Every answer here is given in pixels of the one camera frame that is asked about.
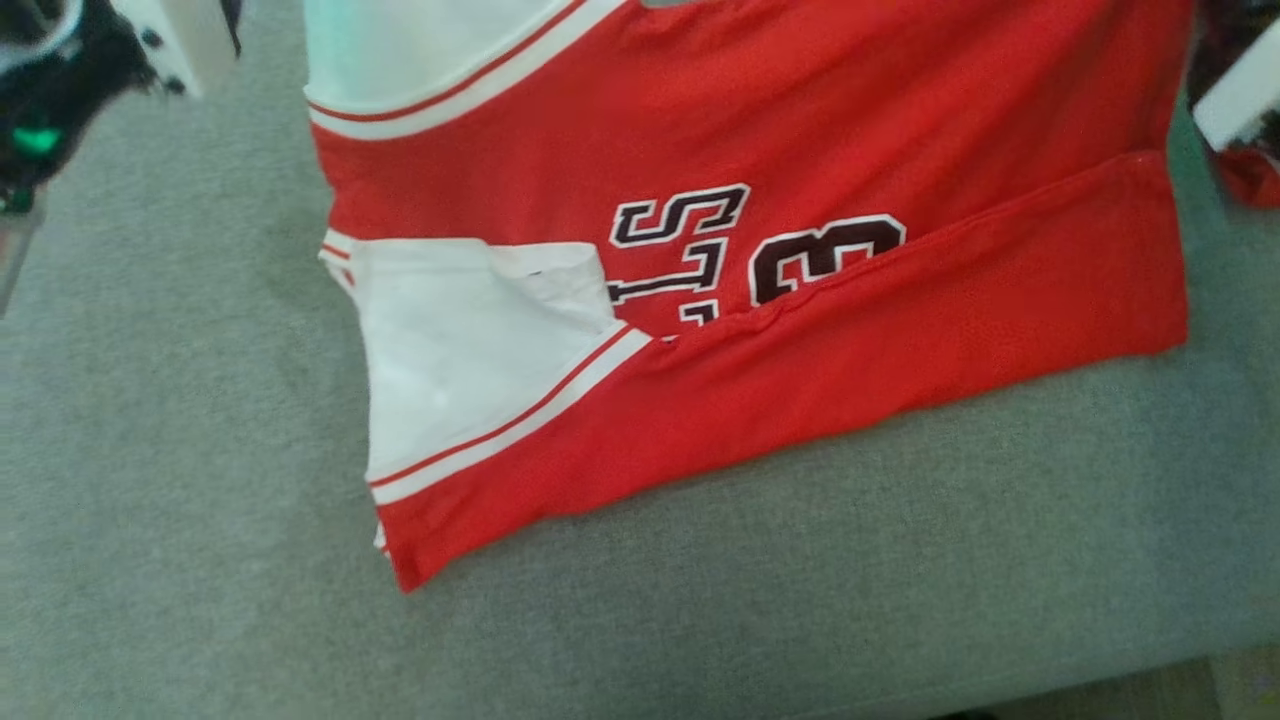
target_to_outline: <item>green light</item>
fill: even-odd
[[[13,143],[27,155],[47,155],[63,140],[63,132],[54,128],[14,128]]]

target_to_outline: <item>jersey number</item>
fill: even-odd
[[[685,246],[686,269],[654,278],[611,281],[609,299],[623,305],[634,297],[660,292],[710,292],[719,287],[728,237],[699,237],[732,229],[746,209],[751,188],[746,184],[681,192],[668,200],[654,218],[655,200],[627,202],[613,218],[611,242],[616,247],[667,243],[686,233],[695,211],[709,211],[694,224],[695,240]],[[906,228],[892,215],[845,218],[819,229],[780,234],[760,242],[748,268],[751,305],[759,307],[801,283],[819,281],[844,269],[850,254],[872,258],[902,245]],[[680,306],[680,319],[704,325],[719,316],[719,302],[707,300]]]

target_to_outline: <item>red stripe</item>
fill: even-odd
[[[507,53],[504,53],[497,60],[493,60],[488,65],[485,65],[485,67],[480,68],[479,70],[476,70],[475,74],[472,74],[467,79],[460,82],[458,85],[453,86],[452,88],[447,90],[445,92],[443,92],[440,95],[435,95],[435,96],[428,97],[426,100],[422,100],[422,101],[416,102],[413,105],[410,105],[407,108],[401,108],[399,110],[390,110],[390,111],[387,111],[387,113],[378,113],[378,114],[372,114],[372,115],[365,115],[365,114],[353,114],[353,113],[339,113],[337,110],[330,110],[328,108],[321,108],[320,105],[316,105],[315,102],[307,102],[307,104],[311,105],[312,110],[315,110],[317,113],[323,113],[325,115],[329,115],[330,118],[338,118],[339,120],[352,120],[352,122],[357,122],[357,123],[376,123],[376,122],[381,122],[381,120],[394,120],[396,118],[403,118],[404,115],[411,115],[413,113],[417,113],[419,110],[425,110],[425,109],[428,109],[428,108],[430,108],[433,105],[439,105],[440,102],[444,102],[445,100],[448,100],[448,99],[458,95],[463,90],[466,90],[466,88],[471,87],[472,85],[480,82],[481,78],[484,78],[486,74],[489,74],[493,70],[495,70],[503,63],[511,60],[512,58],[515,58],[520,53],[525,51],[525,49],[527,49],[534,42],[538,42],[539,38],[541,38],[548,32],[550,32],[552,28],[554,28],[561,22],[563,22],[564,18],[567,18],[568,15],[573,14],[573,12],[577,10],[579,8],[581,8],[585,3],[586,3],[586,0],[573,0],[563,10],[561,10],[559,13],[556,13],[556,17],[553,17],[550,20],[548,20],[547,24],[544,24],[543,27],[538,28],[538,32],[535,32],[534,35],[526,37],[524,41],[521,41],[518,45],[516,45],[515,47],[512,47],[511,50],[508,50]]]
[[[326,245],[321,245],[320,250],[324,250],[325,252],[328,252],[330,255],[342,258],[343,260],[351,260],[351,254],[349,252],[343,252],[342,250],[338,250],[337,247],[334,247],[332,245],[328,245],[328,243]]]
[[[545,407],[548,402],[550,402],[552,400],[554,400],[556,396],[559,395],[559,392],[562,389],[564,389],[566,386],[568,386],[568,383],[573,382],[575,378],[577,378],[579,375],[581,375],[582,370],[585,370],[588,366],[590,366],[591,363],[595,363],[600,357],[600,355],[603,355],[607,350],[609,350],[611,347],[613,347],[614,345],[617,345],[618,341],[622,340],[622,336],[627,334],[628,332],[631,332],[630,325],[625,327],[625,328],[620,329],[617,333],[614,333],[614,336],[611,337],[608,342],[605,342],[600,347],[595,348],[595,351],[591,352],[590,355],[588,355],[585,360],[582,360],[581,363],[579,363],[577,366],[573,368],[573,372],[571,372],[568,375],[564,375],[564,379],[562,379],[556,387],[553,387],[550,389],[550,392],[548,392],[547,395],[544,395],[543,398],[539,400],[536,405],[534,405],[529,410],[525,410],[524,413],[521,413],[520,416],[517,416],[515,420],[507,423],[506,425],[503,425],[503,427],[500,427],[500,428],[498,428],[498,429],[495,429],[493,432],[483,434],[483,436],[480,436],[480,437],[477,437],[475,439],[470,439],[470,441],[467,441],[467,442],[465,442],[462,445],[456,445],[456,446],[453,446],[453,447],[451,447],[448,450],[443,450],[440,452],[436,452],[435,455],[428,457],[426,460],[422,460],[421,462],[417,462],[416,465],[413,465],[411,468],[406,468],[406,469],[401,470],[399,473],[396,473],[394,475],[388,475],[388,477],[378,479],[378,480],[371,480],[369,483],[369,487],[375,487],[375,488],[376,487],[381,487],[381,486],[385,486],[388,483],[393,483],[393,482],[396,482],[396,480],[398,480],[401,478],[406,478],[408,475],[412,475],[413,473],[421,470],[422,468],[426,468],[428,465],[434,465],[435,462],[439,462],[440,460],[444,460],[445,457],[448,457],[451,455],[456,455],[458,452],[462,452],[463,450],[467,450],[468,447],[475,447],[475,446],[480,445],[481,442],[490,441],[490,439],[500,436],[502,433],[509,430],[511,428],[518,425],[520,423],[525,421],[530,415],[532,415],[534,413],[538,413],[539,410],[541,410],[543,407]]]

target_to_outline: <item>gray couch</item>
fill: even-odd
[[[1280,222],[1172,138],[1192,341],[544,523],[404,597],[294,3],[136,97],[3,337],[5,717],[924,717],[1280,638]]]

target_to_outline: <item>floor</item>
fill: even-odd
[[[1280,644],[989,708],[998,720],[1280,720]]]

